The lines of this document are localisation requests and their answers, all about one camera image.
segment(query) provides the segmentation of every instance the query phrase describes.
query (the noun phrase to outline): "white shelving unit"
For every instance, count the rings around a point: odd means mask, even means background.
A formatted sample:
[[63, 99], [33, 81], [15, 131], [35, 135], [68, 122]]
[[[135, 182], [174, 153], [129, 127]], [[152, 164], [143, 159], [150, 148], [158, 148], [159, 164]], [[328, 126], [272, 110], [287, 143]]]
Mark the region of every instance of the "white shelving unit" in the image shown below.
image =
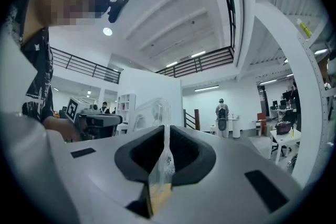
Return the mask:
[[117, 102], [117, 115], [122, 116], [122, 122], [127, 122], [130, 119], [130, 115], [135, 110], [135, 94], [129, 93], [129, 94], [123, 94], [118, 97]]

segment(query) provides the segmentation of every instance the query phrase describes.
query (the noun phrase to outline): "round ceiling light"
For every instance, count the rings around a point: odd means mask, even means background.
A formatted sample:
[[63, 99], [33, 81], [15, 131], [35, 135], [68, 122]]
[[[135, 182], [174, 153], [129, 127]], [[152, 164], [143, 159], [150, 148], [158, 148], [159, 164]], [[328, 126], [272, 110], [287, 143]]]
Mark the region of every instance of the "round ceiling light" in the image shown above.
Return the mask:
[[107, 35], [107, 36], [111, 36], [111, 35], [112, 35], [112, 30], [111, 30], [110, 28], [108, 28], [108, 27], [105, 27], [105, 28], [103, 29], [103, 33], [104, 33], [105, 35]]

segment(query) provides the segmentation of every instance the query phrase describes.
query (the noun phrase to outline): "bottle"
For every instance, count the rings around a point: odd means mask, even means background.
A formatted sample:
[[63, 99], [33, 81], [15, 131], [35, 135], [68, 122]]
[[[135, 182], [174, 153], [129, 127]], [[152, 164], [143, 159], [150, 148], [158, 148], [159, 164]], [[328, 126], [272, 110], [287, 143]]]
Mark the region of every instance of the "bottle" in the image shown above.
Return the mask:
[[310, 38], [312, 33], [308, 29], [308, 27], [300, 19], [297, 19], [296, 23], [301, 27], [301, 29], [304, 31], [304, 33], [307, 35], [307, 37]]

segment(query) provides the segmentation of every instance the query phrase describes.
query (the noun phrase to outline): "black rectangular slot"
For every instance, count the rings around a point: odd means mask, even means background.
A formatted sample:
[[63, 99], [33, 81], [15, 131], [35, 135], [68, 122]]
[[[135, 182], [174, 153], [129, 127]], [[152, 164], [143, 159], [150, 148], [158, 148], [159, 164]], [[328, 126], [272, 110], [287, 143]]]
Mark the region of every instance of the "black rectangular slot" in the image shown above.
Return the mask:
[[92, 147], [84, 148], [83, 150], [71, 152], [73, 158], [78, 158], [81, 156], [88, 155], [90, 153], [96, 152]]
[[261, 171], [255, 170], [247, 172], [245, 176], [270, 212], [274, 212], [288, 202], [288, 199]]

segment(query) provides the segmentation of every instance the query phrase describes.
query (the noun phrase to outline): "plastic bag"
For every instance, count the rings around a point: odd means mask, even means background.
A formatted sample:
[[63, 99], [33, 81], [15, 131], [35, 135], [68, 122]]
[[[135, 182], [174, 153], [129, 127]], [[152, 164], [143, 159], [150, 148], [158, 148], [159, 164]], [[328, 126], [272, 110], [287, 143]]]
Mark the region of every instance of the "plastic bag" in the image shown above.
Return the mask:
[[129, 124], [129, 130], [134, 132], [164, 125], [164, 149], [149, 175], [151, 204], [155, 213], [171, 194], [172, 176], [175, 174], [174, 158], [170, 151], [170, 105], [164, 98], [155, 98], [139, 106]]

